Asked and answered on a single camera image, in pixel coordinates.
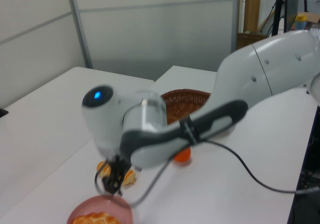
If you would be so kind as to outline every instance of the blue indicator light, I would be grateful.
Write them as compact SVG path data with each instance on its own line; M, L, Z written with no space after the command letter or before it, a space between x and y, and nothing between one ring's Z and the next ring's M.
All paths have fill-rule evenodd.
M97 98L99 98L99 97L100 97L100 92L95 93L94 99L97 99Z

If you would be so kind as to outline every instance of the black monitor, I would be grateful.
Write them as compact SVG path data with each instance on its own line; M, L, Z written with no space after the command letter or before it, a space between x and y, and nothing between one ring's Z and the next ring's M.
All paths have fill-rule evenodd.
M298 0L284 0L284 32L289 32L298 14Z

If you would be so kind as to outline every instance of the cardboard box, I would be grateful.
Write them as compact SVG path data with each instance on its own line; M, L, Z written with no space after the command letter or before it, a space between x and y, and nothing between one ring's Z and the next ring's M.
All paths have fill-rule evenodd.
M309 12L298 12L298 14L305 14L306 20L311 23L320 23L320 14Z

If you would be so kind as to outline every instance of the black cable clip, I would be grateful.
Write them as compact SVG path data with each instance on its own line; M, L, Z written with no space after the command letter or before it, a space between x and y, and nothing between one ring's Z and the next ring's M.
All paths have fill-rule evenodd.
M192 123L189 115L180 119L179 123L182 130L183 138L188 139L191 146L201 142L199 134L195 130L194 124Z

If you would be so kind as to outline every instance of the pink bowl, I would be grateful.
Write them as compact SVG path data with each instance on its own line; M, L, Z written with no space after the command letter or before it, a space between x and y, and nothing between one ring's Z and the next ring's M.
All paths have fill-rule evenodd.
M77 206L70 214L66 224L81 215L105 212L118 219L121 224L133 224L133 215L129 204L122 198L104 195L90 198Z

